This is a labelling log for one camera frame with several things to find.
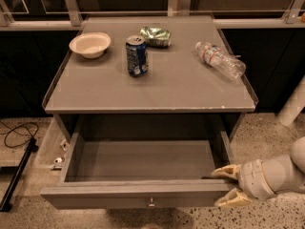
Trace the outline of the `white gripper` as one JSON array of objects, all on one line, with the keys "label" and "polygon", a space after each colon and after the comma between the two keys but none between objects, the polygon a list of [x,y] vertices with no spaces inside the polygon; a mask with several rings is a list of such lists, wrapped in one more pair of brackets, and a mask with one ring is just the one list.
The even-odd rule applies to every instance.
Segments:
[{"label": "white gripper", "polygon": [[243,190],[233,188],[214,203],[216,207],[247,206],[254,201],[253,198],[264,201],[275,196],[265,178],[260,159],[217,168],[211,172],[211,176],[238,180],[239,187]]}]

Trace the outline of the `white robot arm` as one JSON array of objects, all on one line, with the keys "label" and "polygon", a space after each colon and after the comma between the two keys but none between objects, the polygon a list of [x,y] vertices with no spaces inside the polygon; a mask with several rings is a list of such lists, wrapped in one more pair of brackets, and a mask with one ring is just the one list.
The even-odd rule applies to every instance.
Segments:
[{"label": "white robot arm", "polygon": [[232,139],[234,161],[210,174],[235,184],[216,200],[216,207],[244,206],[284,193],[305,194],[305,135],[294,127],[304,108],[305,87],[300,82],[277,114],[241,118]]}]

